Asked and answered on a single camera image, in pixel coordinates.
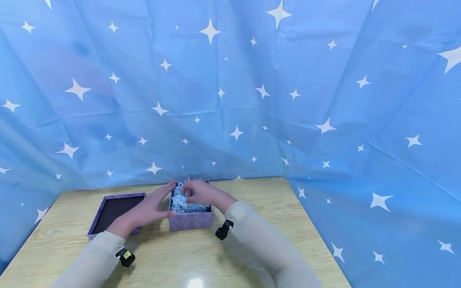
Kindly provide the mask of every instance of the gift box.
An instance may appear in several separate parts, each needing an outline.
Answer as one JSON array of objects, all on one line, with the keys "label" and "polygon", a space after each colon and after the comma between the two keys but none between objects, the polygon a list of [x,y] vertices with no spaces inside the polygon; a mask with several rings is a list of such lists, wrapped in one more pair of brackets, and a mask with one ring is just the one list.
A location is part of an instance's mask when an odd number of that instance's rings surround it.
[{"label": "gift box", "polygon": [[[119,216],[128,212],[146,198],[146,193],[131,193],[104,196],[99,205],[98,212],[91,224],[87,237],[92,240],[101,232],[104,232]],[[141,227],[134,229],[133,234],[139,234]]]},{"label": "gift box", "polygon": [[[176,182],[176,187],[178,187],[178,185],[181,185],[181,182]],[[174,190],[172,190],[171,192],[169,210],[173,210],[173,195]],[[211,205],[204,207],[206,207],[206,209],[203,209],[203,212],[178,213],[176,216],[168,218],[168,223],[170,224],[170,231],[210,228],[211,220],[213,217],[213,207]]]}]

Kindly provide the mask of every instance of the long sleeve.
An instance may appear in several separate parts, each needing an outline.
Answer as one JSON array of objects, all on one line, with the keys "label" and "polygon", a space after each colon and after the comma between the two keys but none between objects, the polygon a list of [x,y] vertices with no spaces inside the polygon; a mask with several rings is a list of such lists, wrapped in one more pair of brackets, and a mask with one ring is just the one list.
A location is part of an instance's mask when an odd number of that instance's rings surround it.
[{"label": "long sleeve", "polygon": [[225,218],[234,223],[232,234],[254,253],[277,288],[321,287],[294,244],[249,205],[235,202]]},{"label": "long sleeve", "polygon": [[125,239],[110,232],[99,233],[80,256],[59,277],[52,288],[99,288],[114,271],[118,260],[115,254]]}]

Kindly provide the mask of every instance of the hand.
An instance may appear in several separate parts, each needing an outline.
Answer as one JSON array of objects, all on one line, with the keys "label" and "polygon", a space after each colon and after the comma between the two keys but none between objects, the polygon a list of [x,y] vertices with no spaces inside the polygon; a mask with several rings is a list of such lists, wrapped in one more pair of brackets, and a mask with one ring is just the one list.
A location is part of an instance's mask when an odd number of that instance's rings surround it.
[{"label": "hand", "polygon": [[160,203],[174,187],[174,179],[171,179],[166,185],[153,191],[138,205],[117,218],[107,231],[126,239],[136,227],[175,216],[174,211],[159,211]]},{"label": "hand", "polygon": [[187,193],[186,203],[200,203],[202,205],[213,205],[223,215],[237,202],[237,199],[228,193],[220,190],[203,180],[186,181],[183,185],[183,194]]}]

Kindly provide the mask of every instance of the blue curtain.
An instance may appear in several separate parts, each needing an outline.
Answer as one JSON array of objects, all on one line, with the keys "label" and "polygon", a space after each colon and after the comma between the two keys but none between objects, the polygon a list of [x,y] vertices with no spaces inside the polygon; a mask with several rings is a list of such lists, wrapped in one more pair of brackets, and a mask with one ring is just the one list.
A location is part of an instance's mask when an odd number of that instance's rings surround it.
[{"label": "blue curtain", "polygon": [[2,1],[0,271],[62,191],[284,176],[354,288],[458,287],[460,11]]}]

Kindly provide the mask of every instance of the table surface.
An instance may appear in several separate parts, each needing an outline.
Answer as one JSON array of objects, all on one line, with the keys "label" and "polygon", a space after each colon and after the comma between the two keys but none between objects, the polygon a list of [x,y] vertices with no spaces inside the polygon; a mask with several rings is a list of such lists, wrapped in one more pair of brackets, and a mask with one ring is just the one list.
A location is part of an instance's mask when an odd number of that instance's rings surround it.
[{"label": "table surface", "polygon": [[[219,181],[212,185],[249,203],[290,238],[324,288],[350,288],[285,179]],[[49,288],[88,244],[86,234],[103,196],[150,193],[157,187],[63,193],[0,277],[0,287]],[[167,209],[168,200],[169,196],[161,207]],[[214,236],[224,222],[223,215],[214,210],[211,229],[170,232],[164,220],[130,236],[126,246],[134,251],[136,261],[130,268],[118,265],[103,287],[274,287],[257,260],[232,235],[224,242]]]}]

